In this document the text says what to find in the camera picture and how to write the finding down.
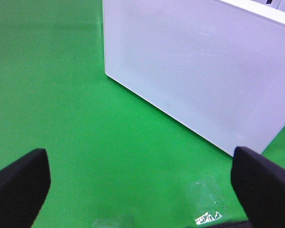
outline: black foam pad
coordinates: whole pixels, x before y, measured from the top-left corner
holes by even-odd
[[[254,228],[285,228],[285,169],[237,147],[231,184]]]
[[[0,171],[0,228],[29,228],[51,184],[45,149],[35,149]]]

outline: green floor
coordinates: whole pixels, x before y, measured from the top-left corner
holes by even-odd
[[[232,159],[104,73],[100,0],[0,1],[0,169],[46,148],[52,185],[34,228],[193,225],[184,186],[215,176],[234,220]],[[285,128],[263,153],[285,167]]]

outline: small logo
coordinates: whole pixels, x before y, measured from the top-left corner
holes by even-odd
[[[195,222],[196,222],[196,225],[202,225],[202,224],[205,224],[208,222],[216,221],[216,220],[220,219],[221,217],[222,217],[222,215],[218,211],[216,212],[214,217],[211,214],[209,214],[208,212],[206,212],[201,217],[197,218],[195,220]]]

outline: green surface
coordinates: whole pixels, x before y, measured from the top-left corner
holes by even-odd
[[[46,148],[52,185],[34,228],[193,224],[184,186],[215,176],[235,220],[232,159],[104,73],[100,0],[0,1],[0,169]],[[285,128],[263,153],[285,167]]]

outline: perforated surface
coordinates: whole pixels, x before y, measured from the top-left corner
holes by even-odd
[[[285,124],[285,26],[219,1],[118,2],[107,74],[226,152],[262,152]]]

